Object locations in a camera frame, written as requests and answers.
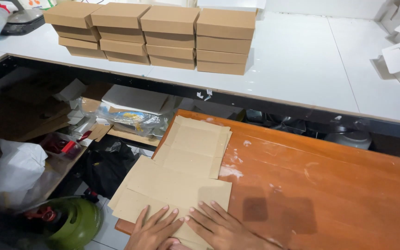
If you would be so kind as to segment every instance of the black table frame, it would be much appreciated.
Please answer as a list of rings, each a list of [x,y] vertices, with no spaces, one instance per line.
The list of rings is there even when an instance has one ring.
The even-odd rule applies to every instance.
[[[26,59],[16,56],[6,56],[0,60],[0,78],[4,77],[17,67],[27,67],[31,69],[59,70],[81,80],[90,79],[112,84],[119,84],[133,88],[141,88],[150,91],[198,99],[197,92],[206,95],[206,88],[196,88],[180,84],[160,82],[150,80],[145,77],[130,77],[111,72],[97,71],[93,69],[84,69],[77,66],[68,66],[55,64],[51,62]],[[314,109],[300,105],[292,105],[272,100],[262,100],[255,97],[242,96],[214,91],[212,98],[207,101],[236,106],[243,109],[255,109],[258,111],[272,113],[277,115],[291,116],[311,122],[320,122],[324,124],[339,124],[347,128],[390,135],[400,138],[400,123],[391,122],[376,118],[363,117],[357,115],[347,115],[333,111]]]

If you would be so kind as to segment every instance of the orange wooden board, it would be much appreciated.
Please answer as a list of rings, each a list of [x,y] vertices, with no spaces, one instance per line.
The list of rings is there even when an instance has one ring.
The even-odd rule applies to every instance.
[[[254,233],[292,250],[400,249],[400,158],[186,110],[176,115],[231,128],[219,179],[232,182],[229,213]],[[115,228],[130,234],[133,226],[120,219]]]

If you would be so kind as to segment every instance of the black plastic bag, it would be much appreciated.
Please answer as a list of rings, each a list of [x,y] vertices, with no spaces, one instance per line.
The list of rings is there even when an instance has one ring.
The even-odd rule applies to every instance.
[[[89,150],[81,162],[84,182],[95,193],[111,199],[135,164],[134,154],[122,140],[108,149]]]

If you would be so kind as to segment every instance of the white tile floor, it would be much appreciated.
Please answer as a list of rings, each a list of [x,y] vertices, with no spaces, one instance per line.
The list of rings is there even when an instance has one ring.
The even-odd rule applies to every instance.
[[[153,151],[139,149],[128,145],[134,154],[143,154],[151,157]],[[88,186],[81,183],[75,194],[82,194]],[[114,226],[118,218],[112,215],[112,209],[108,207],[109,199],[98,196],[100,201],[97,207],[101,209],[104,215],[103,225],[93,240],[84,247],[84,250],[123,250],[129,240],[129,235],[115,230]]]

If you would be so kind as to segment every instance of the hand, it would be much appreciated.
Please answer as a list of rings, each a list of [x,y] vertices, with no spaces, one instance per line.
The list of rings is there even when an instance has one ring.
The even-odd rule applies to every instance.
[[[211,218],[195,208],[190,208],[189,212],[195,220],[189,216],[186,216],[184,220],[214,250],[281,250],[249,232],[217,202],[212,201],[211,205],[215,210],[199,202],[199,207]]]
[[[165,206],[142,226],[148,208],[146,206],[138,216],[125,250],[167,250],[172,244],[180,243],[177,238],[169,238],[184,221],[182,217],[172,222],[177,217],[178,209],[174,209],[167,218],[158,222],[169,209],[169,206]]]

